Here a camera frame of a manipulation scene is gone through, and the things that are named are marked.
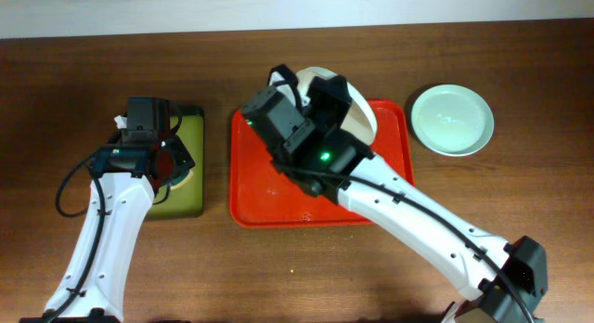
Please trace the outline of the green and yellow sponge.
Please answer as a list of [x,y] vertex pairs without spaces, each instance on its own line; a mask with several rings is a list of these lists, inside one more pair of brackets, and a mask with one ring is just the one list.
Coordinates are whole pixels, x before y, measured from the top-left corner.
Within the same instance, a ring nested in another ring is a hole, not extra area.
[[187,184],[192,178],[194,174],[191,169],[185,171],[176,179],[173,179],[172,182],[169,184],[171,190],[179,189],[183,185]]

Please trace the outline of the white plate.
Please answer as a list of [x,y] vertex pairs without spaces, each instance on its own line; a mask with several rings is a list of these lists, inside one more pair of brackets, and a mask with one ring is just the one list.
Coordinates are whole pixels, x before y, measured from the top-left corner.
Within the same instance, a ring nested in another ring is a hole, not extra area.
[[[298,79],[297,91],[300,94],[301,103],[309,105],[313,98],[308,96],[307,93],[312,88],[313,79],[319,77],[323,80],[329,80],[337,76],[337,73],[321,67],[308,67],[298,71],[296,76]],[[352,103],[341,123],[341,128],[370,146],[374,142],[378,130],[376,116],[359,91],[349,82],[346,82],[346,85]]]

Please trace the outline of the light green plate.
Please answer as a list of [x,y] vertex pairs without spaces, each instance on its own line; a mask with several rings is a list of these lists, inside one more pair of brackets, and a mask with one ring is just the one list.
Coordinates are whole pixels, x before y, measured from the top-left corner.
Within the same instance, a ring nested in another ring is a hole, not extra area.
[[409,122],[422,145],[448,157],[478,152],[495,131],[495,118],[484,98],[456,84],[421,92],[413,102]]

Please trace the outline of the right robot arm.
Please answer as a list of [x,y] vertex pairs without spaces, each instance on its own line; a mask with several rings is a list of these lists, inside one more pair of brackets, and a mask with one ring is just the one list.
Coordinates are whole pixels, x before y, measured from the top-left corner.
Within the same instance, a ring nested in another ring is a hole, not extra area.
[[382,227],[449,280],[460,300],[444,321],[536,320],[548,289],[544,248],[490,234],[409,184],[372,149],[375,115],[344,76],[278,65],[241,114],[303,193]]

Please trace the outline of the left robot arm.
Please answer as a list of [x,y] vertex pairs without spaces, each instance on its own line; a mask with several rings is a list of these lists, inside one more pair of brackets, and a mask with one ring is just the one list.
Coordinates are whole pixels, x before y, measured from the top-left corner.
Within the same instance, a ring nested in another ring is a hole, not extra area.
[[178,135],[184,112],[158,97],[132,97],[118,131],[81,161],[91,176],[82,231],[41,322],[121,322],[139,230],[161,190],[192,176],[194,160]]

